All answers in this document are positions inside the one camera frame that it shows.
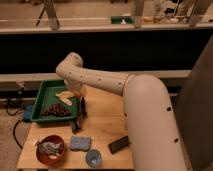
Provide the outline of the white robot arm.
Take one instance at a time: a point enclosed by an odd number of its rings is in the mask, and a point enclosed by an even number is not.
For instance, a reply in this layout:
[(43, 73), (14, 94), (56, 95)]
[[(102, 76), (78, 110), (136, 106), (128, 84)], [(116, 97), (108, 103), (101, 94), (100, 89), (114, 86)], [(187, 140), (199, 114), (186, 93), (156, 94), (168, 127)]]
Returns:
[(123, 97), (135, 171), (187, 171), (169, 93), (159, 78), (86, 69), (74, 52), (57, 65), (56, 74), (71, 91), (86, 84)]

